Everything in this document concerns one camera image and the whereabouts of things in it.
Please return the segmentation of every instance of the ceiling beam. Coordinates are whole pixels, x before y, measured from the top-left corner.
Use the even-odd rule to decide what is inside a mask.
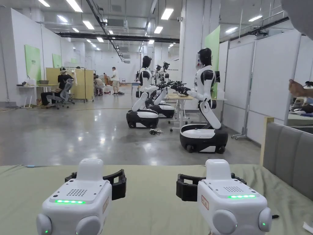
[[[179,39],[176,38],[158,38],[158,37],[141,37],[141,36],[128,36],[128,35],[103,35],[103,34],[81,34],[81,33],[56,33],[63,38],[83,38],[83,39],[97,39],[102,37],[105,40],[114,41],[138,41],[148,42],[154,40],[154,42],[165,42],[165,43],[179,43]]]

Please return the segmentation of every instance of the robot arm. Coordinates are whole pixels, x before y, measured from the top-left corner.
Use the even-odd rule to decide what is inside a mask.
[[[179,174],[176,195],[183,201],[198,202],[214,235],[263,235],[270,231],[272,215],[265,197],[231,174],[223,159],[207,160],[206,169],[205,178]]]

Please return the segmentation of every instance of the black shirt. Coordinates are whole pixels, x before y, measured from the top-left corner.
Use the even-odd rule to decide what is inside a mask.
[[[58,76],[58,82],[60,83],[60,85],[59,85],[60,89],[63,90],[65,88],[65,84],[66,84],[66,81],[68,79],[73,79],[73,78],[70,75],[68,75],[68,74],[64,74],[64,75],[59,75]]]

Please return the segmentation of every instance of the green tablecloth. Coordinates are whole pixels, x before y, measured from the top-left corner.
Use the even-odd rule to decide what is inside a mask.
[[[205,176],[204,166],[105,166],[103,175],[123,168],[126,198],[113,201],[102,234],[207,235],[209,227],[196,202],[176,197],[177,174]],[[77,166],[0,167],[0,234],[36,235],[42,202]],[[273,214],[269,234],[309,234],[303,222],[313,220],[313,202],[258,165],[231,165],[231,171],[268,200]]]

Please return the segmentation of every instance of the man in white shirt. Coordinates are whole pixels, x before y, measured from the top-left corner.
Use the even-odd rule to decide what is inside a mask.
[[[118,71],[115,67],[112,67],[113,76],[111,77],[111,80],[113,81],[113,95],[118,95],[118,90],[120,87],[120,77],[118,75]]]

